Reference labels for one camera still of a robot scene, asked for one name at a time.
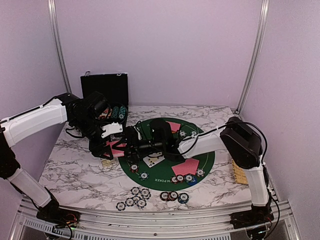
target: marble table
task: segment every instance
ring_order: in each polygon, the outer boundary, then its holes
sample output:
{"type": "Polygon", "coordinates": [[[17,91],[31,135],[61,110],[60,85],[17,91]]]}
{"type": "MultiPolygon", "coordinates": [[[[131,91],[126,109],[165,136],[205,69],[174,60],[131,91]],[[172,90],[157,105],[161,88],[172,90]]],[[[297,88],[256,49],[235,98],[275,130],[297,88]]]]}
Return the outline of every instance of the marble table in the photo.
{"type": "MultiPolygon", "coordinates": [[[[204,131],[223,125],[233,113],[217,106],[130,106],[127,126],[150,118],[178,118],[195,123],[204,131]]],[[[88,150],[88,140],[75,139],[63,130],[45,165],[40,184],[47,187],[63,206],[116,211],[116,204],[132,197],[138,187],[119,164],[103,168],[102,160],[88,150]]],[[[161,191],[150,190],[151,198],[143,209],[125,211],[173,211],[207,208],[251,200],[247,185],[236,184],[227,151],[217,151],[210,173],[198,184],[180,190],[188,193],[189,202],[162,201],[161,191]]]]}

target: white marble surface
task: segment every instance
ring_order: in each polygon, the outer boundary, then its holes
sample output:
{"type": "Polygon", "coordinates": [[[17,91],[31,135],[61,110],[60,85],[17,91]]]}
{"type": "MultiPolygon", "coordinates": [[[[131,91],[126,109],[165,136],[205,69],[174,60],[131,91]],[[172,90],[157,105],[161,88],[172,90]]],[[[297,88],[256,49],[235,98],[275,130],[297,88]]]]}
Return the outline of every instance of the white marble surface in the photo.
{"type": "MultiPolygon", "coordinates": [[[[228,107],[215,106],[131,106],[127,126],[138,120],[170,117],[197,124],[208,131],[223,125],[233,116],[228,107]]],[[[101,159],[93,157],[86,139],[74,139],[62,131],[40,178],[61,205],[96,210],[116,210],[118,202],[131,197],[130,189],[138,187],[119,164],[103,168],[101,159]]],[[[137,206],[125,211],[163,211],[196,209],[249,201],[248,186],[236,184],[231,157],[226,151],[217,151],[210,173],[198,184],[180,190],[188,193],[189,202],[165,202],[161,191],[150,190],[151,198],[143,210],[137,206]]]]}

